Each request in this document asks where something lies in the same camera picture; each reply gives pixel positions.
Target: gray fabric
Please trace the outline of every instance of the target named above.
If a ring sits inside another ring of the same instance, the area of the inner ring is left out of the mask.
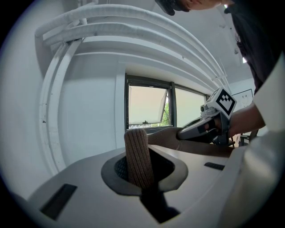
[[[217,146],[203,142],[193,142],[188,140],[178,140],[177,132],[182,128],[169,127],[148,135],[148,144],[158,145],[173,150],[188,152],[198,155],[209,155],[217,157],[229,157],[233,148],[227,146]]]

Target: ceiling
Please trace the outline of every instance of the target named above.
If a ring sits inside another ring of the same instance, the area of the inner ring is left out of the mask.
[[[242,62],[236,45],[236,31],[232,17],[224,13],[223,5],[203,11],[175,12],[174,16],[169,16],[162,11],[155,0],[99,0],[99,3],[127,4],[164,15],[183,26],[203,43],[221,68],[225,69],[229,83],[252,78],[250,68],[248,64]]]

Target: black mesh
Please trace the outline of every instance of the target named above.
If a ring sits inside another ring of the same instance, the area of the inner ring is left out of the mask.
[[[128,181],[128,169],[126,164],[126,156],[115,163],[115,172],[122,179]]]
[[[151,156],[152,169],[155,176],[155,182],[159,182],[162,179],[169,176],[174,171],[175,166],[171,161],[167,160],[158,153],[152,150],[149,151]],[[128,171],[127,171],[128,169],[127,169],[126,157],[123,157],[122,159],[118,160],[115,163],[114,169],[116,174],[120,178],[128,181]]]

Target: window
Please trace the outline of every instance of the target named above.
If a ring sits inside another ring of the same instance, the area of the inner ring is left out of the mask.
[[[200,116],[200,106],[205,104],[206,97],[189,88],[175,86],[177,127],[183,127]]]
[[[146,77],[126,76],[126,130],[145,128],[153,133],[174,126],[173,82]]]
[[[200,116],[205,95],[173,82],[126,75],[125,130],[145,128],[154,133],[184,126]]]

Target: black shirt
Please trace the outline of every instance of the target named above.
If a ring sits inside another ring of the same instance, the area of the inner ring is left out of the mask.
[[[273,18],[269,15],[265,20],[260,17],[262,11],[254,13],[254,8],[242,1],[229,5],[225,13],[232,15],[232,21],[239,35],[237,45],[241,55],[250,66],[255,83],[255,93],[273,70],[281,53],[279,40]]]

